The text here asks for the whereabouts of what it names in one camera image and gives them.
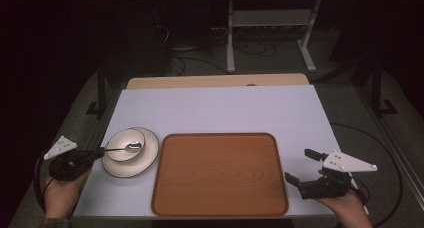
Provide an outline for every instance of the tray rim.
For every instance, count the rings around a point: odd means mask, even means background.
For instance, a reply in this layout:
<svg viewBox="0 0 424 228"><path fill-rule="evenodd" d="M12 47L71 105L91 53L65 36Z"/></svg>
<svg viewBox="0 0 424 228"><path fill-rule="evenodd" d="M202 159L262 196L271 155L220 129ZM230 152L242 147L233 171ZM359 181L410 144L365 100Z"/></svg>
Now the tray rim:
<svg viewBox="0 0 424 228"><path fill-rule="evenodd" d="M252 216L252 215L196 215L196 214L190 214L190 216L187 216L186 214L161 214L160 212L158 212L155 209L154 203L155 203L155 197L156 197L156 187L157 187L157 183L158 183L158 177L160 175L160 168L162 167L162 156L163 156L163 148L165 147L165 144L167 142L167 140L173 138L173 137L184 137L184 136L252 136L252 135L256 135L256 136L265 136L268 137L272 140L273 142L273 149L275 150L276 153L276 160L277 160L277 165L279 168L279 172L280 172L280 181L281 181L281 187L283 188L283 199L284 199L284 203L286 204L285 209L283 209L279 214L260 214L258 216ZM275 139L275 137L268 133L268 132L229 132L229 133L172 133L167 135L161 144L161 149L160 149L160 154L159 154L159 164L157 167L157 172L155 175L155 182L154 182L154 186L153 186L153 193L152 193L152 199L151 199L151 209L153 211L153 213L159 217L179 217L179 218L184 218L184 217L195 217L195 218L219 218L219 217L223 217L223 218L281 218L284 217L284 215L287 213L287 211L289 210L289 201L288 201L288 196L287 196L287 189L286 189L286 185L285 185L285 177L284 177L284 171L282 169L282 165L281 165L281 159L280 159L280 155L279 155L279 150L278 150L278 146L277 146L277 141Z"/></svg>

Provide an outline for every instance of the dark background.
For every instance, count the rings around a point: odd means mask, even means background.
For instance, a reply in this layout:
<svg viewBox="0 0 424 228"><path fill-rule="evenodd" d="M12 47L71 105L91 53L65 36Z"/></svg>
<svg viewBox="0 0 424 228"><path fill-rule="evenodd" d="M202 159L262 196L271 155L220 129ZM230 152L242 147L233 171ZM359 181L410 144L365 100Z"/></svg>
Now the dark background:
<svg viewBox="0 0 424 228"><path fill-rule="evenodd" d="M283 1L237 4L274 8ZM342 30L333 60L348 62L371 47L372 56L399 81L423 115L421 2L323 0L315 28ZM158 44L155 24L207 42L210 26L225 26L226 4L0 0L0 226L10 223L31 183L37 157L50 148L80 89L100 64L115 87L134 76L160 76L168 67L169 47Z"/></svg>

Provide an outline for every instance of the spoon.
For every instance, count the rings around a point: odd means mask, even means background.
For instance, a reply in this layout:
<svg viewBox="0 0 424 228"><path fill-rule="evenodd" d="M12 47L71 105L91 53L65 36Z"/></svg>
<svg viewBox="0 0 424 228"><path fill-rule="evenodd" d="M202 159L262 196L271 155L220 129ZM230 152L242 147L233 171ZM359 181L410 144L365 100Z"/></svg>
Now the spoon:
<svg viewBox="0 0 424 228"><path fill-rule="evenodd" d="M131 142L129 143L127 146L125 146L125 148L118 148L118 149L107 149L105 151L119 151L119 150L124 150L130 153L136 153L138 151L140 151L141 149L141 143L140 142Z"/></svg>

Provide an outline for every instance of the cable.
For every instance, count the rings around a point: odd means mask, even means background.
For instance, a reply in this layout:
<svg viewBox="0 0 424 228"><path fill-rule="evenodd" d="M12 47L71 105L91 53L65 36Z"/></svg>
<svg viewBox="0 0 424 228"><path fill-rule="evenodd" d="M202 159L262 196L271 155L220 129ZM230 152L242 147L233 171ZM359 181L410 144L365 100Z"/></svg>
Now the cable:
<svg viewBox="0 0 424 228"><path fill-rule="evenodd" d="M254 48L249 47L249 44L251 42L247 42L247 45L242 45L240 44L240 41L236 41L234 43L234 48L236 48L237 50L249 54L249 55L258 55L258 56L262 56L262 57L273 57L277 54L277 47L274 44L268 43L269 47L267 46L266 43L263 42L256 42L259 45L262 45L264 48L262 50L255 50Z"/></svg>
<svg viewBox="0 0 424 228"><path fill-rule="evenodd" d="M336 125L336 126L341 126L341 127L345 127L345 128L348 128L348 129L351 129L351 130L354 130L354 131L357 131L357 132L360 132L360 133L362 133L362 134L364 134L364 135L366 135L366 136L368 136L368 137L370 137L371 139L373 139L374 141L376 141L382 148L383 148L383 150L387 153L387 155L389 156L389 158L390 158L390 160L392 161L392 163L393 163L393 166L395 167L395 169L396 169L396 174L397 174L397 178L398 178L398 182L399 182L399 194L398 194L398 197L397 197L397 200L396 200L396 204L395 204L395 206L392 208L392 210L389 212L389 214L387 214L387 216L384 218L384 219L382 219L381 221L379 221L379 222L377 222L375 225L373 225L373 227L378 227L378 226L381 226L382 224L384 224L385 222L387 222L392 216L393 216L393 214L397 211L397 209L399 208L399 205L400 205L400 202L402 201L402 196L403 196L403 183L402 183L402 175L401 175L401 173L400 173L400 169L399 169L399 167L398 167L398 165L396 164L396 161L395 161L395 159L393 158L393 156L392 156L392 154L390 154L390 151L387 149L387 147L380 141L380 140L378 140L375 136L373 136L373 135L371 135L371 134L369 134L369 133L367 133L366 131L363 131L363 130L361 130L361 129L358 129L358 128L355 128L355 127L352 127L352 126L349 126L349 125L344 125L344 124L340 124L340 123L334 123L334 122L331 122L330 123L331 125Z"/></svg>
<svg viewBox="0 0 424 228"><path fill-rule="evenodd" d="M54 178L51 178L51 179L49 180L49 182L47 183L46 187L44 187L44 190L43 190L43 196L44 196L44 194L46 194L46 190L47 190L47 188L49 187L50 183L52 183L52 181L53 181L53 180L54 180Z"/></svg>
<svg viewBox="0 0 424 228"><path fill-rule="evenodd" d="M224 70L223 68L221 68L220 66L218 66L218 65L216 65L216 64L214 64L212 62L206 61L206 60L197 59L197 58L191 58L191 57L174 57L174 58L176 58L176 59L182 59L182 60L195 60L195 61L205 62L205 63L207 63L209 65L212 65L212 66L218 68L219 70L221 70L225 74L228 74L228 72L226 70Z"/></svg>
<svg viewBox="0 0 424 228"><path fill-rule="evenodd" d="M160 41L160 42L159 42L159 44L160 44L161 46L165 46L166 41L168 40L169 35L170 35L169 30L168 30L168 28L166 28L166 26L162 26L162 25L157 25L157 26L156 26L156 28L161 28L161 29L164 29L164 30L166 31L165 38L163 38L163 41Z"/></svg>
<svg viewBox="0 0 424 228"><path fill-rule="evenodd" d="M34 173L34 180L33 180L34 192L35 192L35 197L37 198L37 203L44 212L46 212L46 206L45 206L45 203L44 203L44 191L45 190L41 191L40 170L41 170L41 163L44 160L44 155L47 154L47 152L48 152L48 150L45 150L38 157L37 163L35 164L35 173Z"/></svg>
<svg viewBox="0 0 424 228"><path fill-rule="evenodd" d="M360 187L358 187L359 188L359 190L362 190L362 189L364 189L364 190L366 190L367 191L367 197L365 197L365 204L364 205L366 205L367 203L368 203L368 201L371 199L371 192L370 192L370 190L368 189L368 187L361 181L361 180L359 180L358 178L356 178L356 177L353 177L353 176L351 176L350 177L351 179L353 179L354 181L356 181L359 185L360 185Z"/></svg>
<svg viewBox="0 0 424 228"><path fill-rule="evenodd" d="M211 44L208 45L204 45L204 46L187 46L187 47L178 47L179 45L174 45L174 47L172 48L173 51L178 52L178 54L183 54L183 53L187 53L187 52L191 52L191 51L197 51L197 50L202 50L202 49L209 49L209 48L214 48L214 47L218 47L220 45L225 44L226 40L222 38L224 38L227 35L227 33L225 33L224 35L221 35L218 38L212 38L212 42Z"/></svg>
<svg viewBox="0 0 424 228"><path fill-rule="evenodd" d="M172 65L174 67L177 67L177 68L181 69L181 71L179 73L177 73L176 76L183 76L183 75L185 75L185 69L186 69L185 62L181 58L178 58L178 57L175 57L173 59L177 59L177 60L179 60L182 63L182 66L178 66L174 62L172 62Z"/></svg>

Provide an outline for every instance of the wooden board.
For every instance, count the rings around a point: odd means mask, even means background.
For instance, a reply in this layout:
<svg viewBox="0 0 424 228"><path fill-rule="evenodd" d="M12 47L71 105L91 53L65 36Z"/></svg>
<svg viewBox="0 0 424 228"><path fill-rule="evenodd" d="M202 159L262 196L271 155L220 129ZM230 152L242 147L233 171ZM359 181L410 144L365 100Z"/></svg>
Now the wooden board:
<svg viewBox="0 0 424 228"><path fill-rule="evenodd" d="M174 217L277 217L288 210L268 133L171 134L162 144L152 210Z"/></svg>

